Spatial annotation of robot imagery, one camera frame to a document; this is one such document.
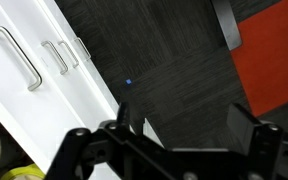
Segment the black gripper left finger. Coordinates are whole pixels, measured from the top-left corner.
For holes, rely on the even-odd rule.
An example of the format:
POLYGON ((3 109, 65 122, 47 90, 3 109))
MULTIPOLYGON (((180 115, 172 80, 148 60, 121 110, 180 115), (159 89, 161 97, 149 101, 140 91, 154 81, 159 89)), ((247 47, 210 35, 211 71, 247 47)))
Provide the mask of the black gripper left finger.
POLYGON ((127 102, 121 102, 117 113, 117 124, 128 128, 130 122, 130 109, 127 102))

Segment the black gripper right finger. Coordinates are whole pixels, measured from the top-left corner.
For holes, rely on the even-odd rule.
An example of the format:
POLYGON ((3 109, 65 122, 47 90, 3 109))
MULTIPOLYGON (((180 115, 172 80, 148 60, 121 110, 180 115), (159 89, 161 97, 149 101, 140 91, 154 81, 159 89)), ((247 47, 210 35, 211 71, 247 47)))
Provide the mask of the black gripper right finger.
POLYGON ((262 123, 239 104, 231 104, 227 115, 227 125, 238 139, 242 152, 247 155, 250 151, 254 129, 262 123))

